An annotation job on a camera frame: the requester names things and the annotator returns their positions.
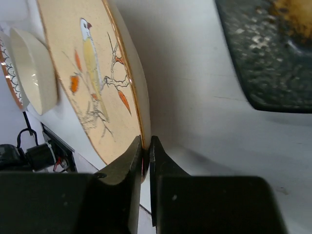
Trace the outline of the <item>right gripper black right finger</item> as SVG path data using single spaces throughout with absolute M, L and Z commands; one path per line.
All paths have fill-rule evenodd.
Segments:
M 192 176 L 151 138 L 152 224 L 159 234 L 285 234 L 270 185 L 257 176 Z

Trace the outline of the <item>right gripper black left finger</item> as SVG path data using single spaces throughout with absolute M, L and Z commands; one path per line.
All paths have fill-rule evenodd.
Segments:
M 138 226 L 142 143 L 95 174 L 3 172 L 3 234 L 135 234 Z

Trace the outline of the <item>beige bird pattern plate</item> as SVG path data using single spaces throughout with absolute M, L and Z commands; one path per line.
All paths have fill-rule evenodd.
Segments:
M 151 142 L 142 63 L 112 0 L 39 0 L 45 41 L 61 87 L 93 149 L 109 165 L 136 137 Z

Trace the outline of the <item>flower pattern round bowl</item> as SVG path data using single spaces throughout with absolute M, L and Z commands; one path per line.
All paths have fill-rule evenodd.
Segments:
M 10 38 L 4 32 L 0 32 L 0 64 L 16 105 L 20 110 L 25 111 L 29 105 L 29 100 L 16 69 Z

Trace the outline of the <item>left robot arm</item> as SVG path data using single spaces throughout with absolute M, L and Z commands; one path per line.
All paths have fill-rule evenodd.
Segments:
M 21 134 L 30 132 L 35 137 L 35 146 L 24 151 L 21 148 Z M 49 142 L 38 144 L 37 132 L 31 128 L 20 131 L 17 137 L 17 146 L 2 144 L 0 146 L 1 171 L 41 171 L 55 165 L 58 157 L 53 145 Z

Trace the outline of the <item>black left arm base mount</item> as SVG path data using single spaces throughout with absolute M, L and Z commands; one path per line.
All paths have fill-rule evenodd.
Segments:
M 54 151 L 55 163 L 52 168 L 54 173 L 76 173 L 74 150 L 47 126 L 41 124 L 44 140 L 48 142 Z

